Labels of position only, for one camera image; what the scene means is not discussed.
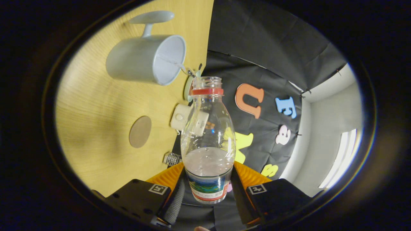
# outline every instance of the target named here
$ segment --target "cork coaster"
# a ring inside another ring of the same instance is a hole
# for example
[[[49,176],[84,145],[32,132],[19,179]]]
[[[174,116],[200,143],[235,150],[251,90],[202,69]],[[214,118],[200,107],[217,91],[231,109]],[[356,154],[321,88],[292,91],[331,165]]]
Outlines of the cork coaster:
[[[148,116],[138,118],[130,129],[129,141],[134,148],[141,148],[148,140],[151,131],[151,119]]]

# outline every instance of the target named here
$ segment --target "wooden table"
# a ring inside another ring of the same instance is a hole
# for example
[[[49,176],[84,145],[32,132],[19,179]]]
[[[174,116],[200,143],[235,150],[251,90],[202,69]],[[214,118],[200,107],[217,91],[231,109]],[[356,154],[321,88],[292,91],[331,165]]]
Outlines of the wooden table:
[[[133,178],[147,180],[166,169],[176,131],[169,123],[183,98],[187,76],[180,72],[169,86],[112,79],[105,62],[121,40],[139,37],[144,25],[128,23],[142,13],[169,10],[175,18],[155,24],[152,34],[183,36],[187,44],[184,65],[206,64],[213,0],[156,0],[116,19],[72,58],[63,74],[56,101],[56,126],[64,154],[73,170],[90,188],[108,196]],[[129,131],[141,116],[152,120],[147,143],[133,148]]]

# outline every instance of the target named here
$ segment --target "white wall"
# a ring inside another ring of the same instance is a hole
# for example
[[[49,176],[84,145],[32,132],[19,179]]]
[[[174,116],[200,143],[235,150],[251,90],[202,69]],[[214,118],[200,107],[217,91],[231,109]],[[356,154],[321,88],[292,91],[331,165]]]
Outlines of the white wall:
[[[302,136],[297,137],[297,142],[290,160],[280,176],[280,179],[284,178],[291,183],[296,179],[304,162],[311,136],[311,104],[305,99],[302,99],[301,120],[298,133]]]
[[[346,64],[338,73],[311,89],[311,93],[305,92],[303,96],[308,102],[315,103],[335,95],[355,82],[355,75],[350,65]]]
[[[357,83],[311,104],[311,135],[304,162],[293,184],[309,196],[321,189],[337,155],[341,133],[363,127],[361,95]]]

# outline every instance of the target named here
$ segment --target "plastic bottle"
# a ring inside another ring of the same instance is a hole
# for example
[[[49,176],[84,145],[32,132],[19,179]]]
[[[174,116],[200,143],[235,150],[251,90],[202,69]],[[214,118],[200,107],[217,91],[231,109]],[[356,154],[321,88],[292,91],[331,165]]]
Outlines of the plastic bottle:
[[[222,102],[221,78],[196,77],[193,104],[181,134],[181,154],[194,198],[205,204],[226,197],[236,154],[233,122]]]

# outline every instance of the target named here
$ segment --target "white mug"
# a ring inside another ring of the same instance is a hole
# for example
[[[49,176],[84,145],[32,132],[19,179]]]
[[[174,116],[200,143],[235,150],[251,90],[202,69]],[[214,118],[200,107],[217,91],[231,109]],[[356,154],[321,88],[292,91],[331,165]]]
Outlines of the white mug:
[[[106,69],[114,79],[169,85],[181,70],[186,46],[179,35],[151,35],[154,23],[174,18],[170,11],[138,15],[129,22],[145,24],[140,38],[119,42],[107,56]]]

